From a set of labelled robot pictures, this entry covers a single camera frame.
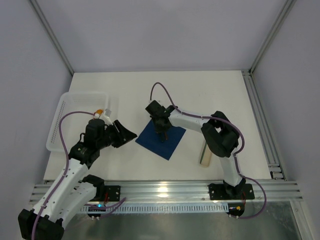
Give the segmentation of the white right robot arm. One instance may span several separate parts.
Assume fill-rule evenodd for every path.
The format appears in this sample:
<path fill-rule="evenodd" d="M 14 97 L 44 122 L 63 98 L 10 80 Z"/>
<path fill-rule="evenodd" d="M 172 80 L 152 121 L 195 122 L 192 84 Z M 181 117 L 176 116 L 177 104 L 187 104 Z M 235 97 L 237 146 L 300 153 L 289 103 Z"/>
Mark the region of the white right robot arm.
<path fill-rule="evenodd" d="M 228 197 L 235 199 L 243 193 L 246 180 L 239 174 L 238 165 L 232 160 L 237 154 L 240 130 L 233 125 L 225 114 L 216 111 L 210 116 L 200 116 L 185 112 L 174 105 L 165 108 L 158 101 L 151 101 L 145 108 L 156 134 L 163 142 L 168 140 L 167 131 L 181 127 L 201 133 L 209 150 L 218 157 L 223 170 L 223 187 Z"/>

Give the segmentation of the gold fork green handle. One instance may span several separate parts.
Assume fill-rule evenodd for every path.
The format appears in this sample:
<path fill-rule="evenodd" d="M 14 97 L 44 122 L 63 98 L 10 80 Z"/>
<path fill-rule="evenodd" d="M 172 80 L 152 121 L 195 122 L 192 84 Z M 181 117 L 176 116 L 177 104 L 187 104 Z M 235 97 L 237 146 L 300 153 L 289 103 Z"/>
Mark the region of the gold fork green handle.
<path fill-rule="evenodd" d="M 162 143 L 166 140 L 165 134 L 163 132 L 159 133 L 159 138 Z"/>

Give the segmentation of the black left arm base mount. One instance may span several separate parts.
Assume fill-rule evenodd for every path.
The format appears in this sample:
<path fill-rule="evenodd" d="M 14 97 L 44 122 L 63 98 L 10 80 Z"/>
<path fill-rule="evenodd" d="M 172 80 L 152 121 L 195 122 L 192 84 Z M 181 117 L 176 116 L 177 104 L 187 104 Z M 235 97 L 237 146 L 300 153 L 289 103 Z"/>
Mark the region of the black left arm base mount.
<path fill-rule="evenodd" d="M 103 185 L 97 188 L 96 195 L 93 200 L 97 202 L 119 202 L 120 196 L 120 185 Z"/>

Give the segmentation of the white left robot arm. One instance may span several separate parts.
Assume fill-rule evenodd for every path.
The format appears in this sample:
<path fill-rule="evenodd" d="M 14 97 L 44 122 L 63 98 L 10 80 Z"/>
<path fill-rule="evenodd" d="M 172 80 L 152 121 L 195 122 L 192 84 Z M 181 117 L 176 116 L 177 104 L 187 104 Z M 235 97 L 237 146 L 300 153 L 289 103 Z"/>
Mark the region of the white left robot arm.
<path fill-rule="evenodd" d="M 31 210 L 18 215 L 21 236 L 25 240 L 60 240 L 73 216 L 89 201 L 100 200 L 105 193 L 105 181 L 87 174 L 100 151 L 119 148 L 137 135 L 118 120 L 107 125 L 102 119 L 91 119 L 83 139 L 66 155 L 66 164 L 57 179 Z"/>

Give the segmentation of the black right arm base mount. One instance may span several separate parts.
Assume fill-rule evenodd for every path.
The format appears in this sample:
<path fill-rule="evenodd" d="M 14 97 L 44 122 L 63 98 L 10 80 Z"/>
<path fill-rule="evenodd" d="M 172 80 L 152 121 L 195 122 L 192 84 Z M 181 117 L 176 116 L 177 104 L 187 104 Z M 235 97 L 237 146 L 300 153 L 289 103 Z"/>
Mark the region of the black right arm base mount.
<path fill-rule="evenodd" d="M 254 200 L 255 193 L 253 186 L 245 183 L 240 187 L 233 187 L 223 183 L 211 183 L 208 185 L 208 193 L 210 200 Z"/>

